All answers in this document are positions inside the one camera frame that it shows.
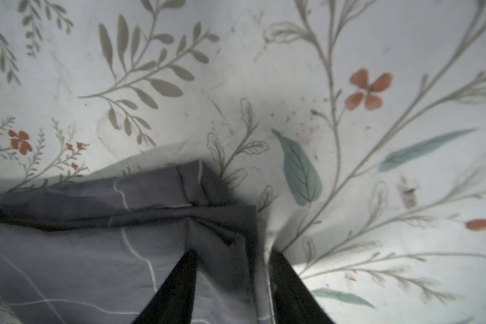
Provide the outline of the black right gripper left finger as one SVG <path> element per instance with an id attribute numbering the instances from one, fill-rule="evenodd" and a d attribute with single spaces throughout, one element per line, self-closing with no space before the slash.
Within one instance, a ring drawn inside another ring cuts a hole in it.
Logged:
<path id="1" fill-rule="evenodd" d="M 197 269 L 197 253 L 189 250 L 133 324 L 189 324 L 193 315 Z"/>

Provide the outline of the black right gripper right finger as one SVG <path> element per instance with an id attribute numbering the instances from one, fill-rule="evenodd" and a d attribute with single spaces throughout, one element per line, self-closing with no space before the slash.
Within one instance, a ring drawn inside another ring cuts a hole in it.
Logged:
<path id="1" fill-rule="evenodd" d="M 282 253 L 271 253 L 269 272 L 276 323 L 334 324 Z"/>

